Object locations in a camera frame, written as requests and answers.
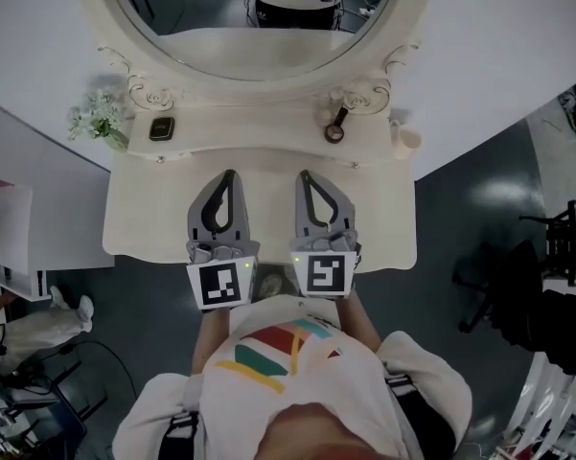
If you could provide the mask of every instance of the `white shelf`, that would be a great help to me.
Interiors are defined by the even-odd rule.
[[[51,298],[47,288],[46,271],[35,271],[33,274],[28,275],[11,270],[10,278],[7,279],[5,268],[0,265],[0,286],[30,302],[39,302]]]
[[[109,173],[0,110],[0,265],[38,270],[114,265],[102,248]]]

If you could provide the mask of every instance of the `white table top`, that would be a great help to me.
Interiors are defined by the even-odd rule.
[[[153,263],[190,261],[187,216],[200,190],[226,169],[242,179],[251,239],[260,261],[290,264],[295,181],[304,169],[330,178],[356,205],[358,272],[409,269],[416,261],[415,193],[409,162],[352,169],[321,157],[264,149],[223,149],[158,164],[116,154],[104,220],[104,250]]]

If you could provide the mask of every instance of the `white wall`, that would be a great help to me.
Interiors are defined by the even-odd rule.
[[[419,35],[392,84],[424,135],[416,178],[576,83],[576,0],[430,0]]]
[[[95,50],[78,0],[0,0],[0,106],[110,167],[112,153],[102,142],[67,140],[68,109],[114,73]]]
[[[443,166],[576,82],[576,0],[430,0],[421,51],[393,101],[425,136],[416,177]],[[0,0],[0,105],[66,142],[65,115],[111,73],[77,0]],[[110,168],[102,144],[69,143]]]

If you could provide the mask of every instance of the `small white cup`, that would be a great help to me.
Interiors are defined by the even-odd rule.
[[[422,135],[412,129],[403,127],[400,121],[390,121],[392,149],[398,160],[406,160],[422,145]]]

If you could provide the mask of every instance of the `shoe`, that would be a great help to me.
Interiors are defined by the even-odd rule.
[[[49,292],[51,293],[51,298],[53,300],[53,306],[62,309],[63,311],[69,311],[70,305],[66,303],[64,300],[64,295],[61,294],[61,291],[58,287],[50,287]]]
[[[94,302],[92,302],[89,296],[83,295],[81,297],[77,314],[83,322],[92,321],[92,317],[94,316]]]

